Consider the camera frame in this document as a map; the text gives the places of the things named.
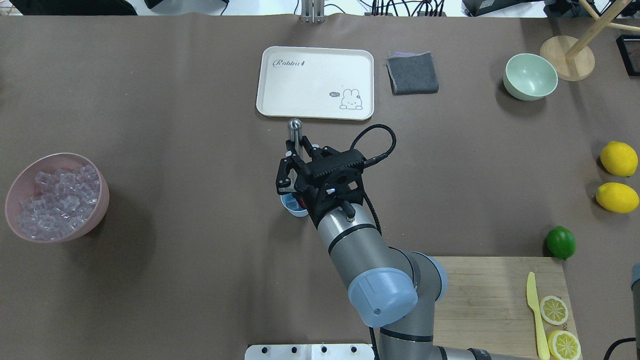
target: blue joint cap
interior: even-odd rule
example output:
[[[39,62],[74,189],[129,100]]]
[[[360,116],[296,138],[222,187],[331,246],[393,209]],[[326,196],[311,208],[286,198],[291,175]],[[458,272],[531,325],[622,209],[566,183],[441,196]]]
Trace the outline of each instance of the blue joint cap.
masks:
[[[634,287],[636,281],[640,280],[640,263],[634,265],[631,269],[631,288]]]
[[[396,268],[373,268],[356,276],[349,301],[369,327],[383,327],[406,316],[418,303],[413,281]]]
[[[447,271],[444,270],[444,266],[442,266],[442,264],[440,264],[438,260],[432,258],[431,256],[427,256],[417,251],[414,251],[413,253],[420,254],[425,258],[429,259],[429,261],[433,264],[433,266],[436,267],[436,270],[438,270],[438,275],[440,276],[440,294],[436,298],[436,301],[442,299],[444,297],[444,294],[447,293],[447,288],[449,287],[449,279],[447,278]]]

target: robotic arm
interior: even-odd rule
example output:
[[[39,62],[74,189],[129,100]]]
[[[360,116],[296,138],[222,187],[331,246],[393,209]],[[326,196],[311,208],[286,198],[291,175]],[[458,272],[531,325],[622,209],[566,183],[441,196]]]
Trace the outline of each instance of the robotic arm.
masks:
[[[367,128],[356,142],[375,127],[389,131],[394,142],[385,154],[370,159],[353,148],[355,142],[350,150],[340,152],[313,145],[306,136],[292,132],[292,140],[286,141],[286,157],[280,160],[276,188],[278,194],[292,192],[304,203],[347,288],[349,301],[366,325],[380,328],[380,359],[523,359],[473,348],[434,346],[435,302],[447,288],[444,268],[420,252],[389,247],[379,224],[362,206],[365,200],[369,204],[362,183],[364,169],[385,159],[395,146],[393,131],[384,125]],[[302,160],[300,148],[311,161]],[[289,177],[292,170],[295,181]]]

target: yellow knife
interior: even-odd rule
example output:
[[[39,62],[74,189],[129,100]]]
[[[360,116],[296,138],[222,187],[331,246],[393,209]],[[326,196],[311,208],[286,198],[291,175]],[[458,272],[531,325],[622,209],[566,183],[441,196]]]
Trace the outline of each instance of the yellow knife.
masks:
[[[549,346],[545,328],[542,326],[540,316],[540,304],[538,303],[538,289],[536,288],[536,274],[530,272],[527,278],[527,304],[533,310],[533,318],[536,321],[536,343],[538,345],[538,357],[541,360],[549,360]]]

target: bowl of ice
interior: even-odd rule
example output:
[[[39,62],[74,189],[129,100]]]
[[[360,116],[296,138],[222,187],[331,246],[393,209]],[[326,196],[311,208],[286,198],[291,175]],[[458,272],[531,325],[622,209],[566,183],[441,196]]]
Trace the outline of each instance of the bowl of ice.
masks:
[[[11,185],[4,214],[13,232],[37,243],[77,239],[104,217],[109,188],[87,158],[64,152],[29,165]]]

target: green lime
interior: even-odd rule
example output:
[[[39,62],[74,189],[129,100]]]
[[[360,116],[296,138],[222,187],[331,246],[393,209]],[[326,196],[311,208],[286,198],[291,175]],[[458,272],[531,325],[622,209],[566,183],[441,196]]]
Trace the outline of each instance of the green lime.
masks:
[[[558,226],[549,231],[547,247],[555,257],[567,260],[575,252],[575,238],[571,231]]]

